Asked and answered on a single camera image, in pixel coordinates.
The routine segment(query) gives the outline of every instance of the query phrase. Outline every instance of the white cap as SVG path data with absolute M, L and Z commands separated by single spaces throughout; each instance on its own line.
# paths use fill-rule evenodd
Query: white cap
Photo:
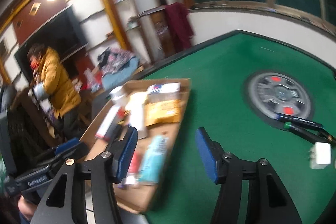
M 114 96 L 121 96 L 121 95 L 124 95 L 124 94 L 125 94 L 125 90 L 124 90 L 124 87 L 122 85 L 117 86 L 115 89 L 113 89 L 110 92 L 110 95 L 112 97 L 114 97 Z

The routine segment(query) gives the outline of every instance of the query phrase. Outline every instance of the person in yellow jacket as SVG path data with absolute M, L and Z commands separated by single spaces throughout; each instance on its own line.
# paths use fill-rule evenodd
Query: person in yellow jacket
M 60 63 L 57 51 L 43 44 L 34 44 L 28 51 L 28 59 L 34 72 L 34 93 L 37 99 L 49 98 L 57 119 L 56 126 L 63 130 L 68 140 L 80 138 L 84 133 L 78 121 L 81 97 Z

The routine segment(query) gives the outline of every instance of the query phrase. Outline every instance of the maroon towel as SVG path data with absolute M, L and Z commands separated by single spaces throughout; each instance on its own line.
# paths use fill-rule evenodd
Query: maroon towel
M 166 19 L 176 52 L 191 47 L 190 37 L 194 35 L 187 15 L 188 10 L 181 3 L 166 5 Z

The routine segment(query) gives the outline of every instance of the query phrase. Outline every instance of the flat screen tv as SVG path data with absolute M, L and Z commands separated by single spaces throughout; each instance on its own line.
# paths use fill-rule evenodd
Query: flat screen tv
M 60 59 L 65 60 L 71 54 L 85 47 L 87 40 L 71 6 L 50 18 L 26 39 L 14 55 L 29 82 L 33 79 L 33 74 L 27 54 L 35 43 L 41 43 L 55 49 Z

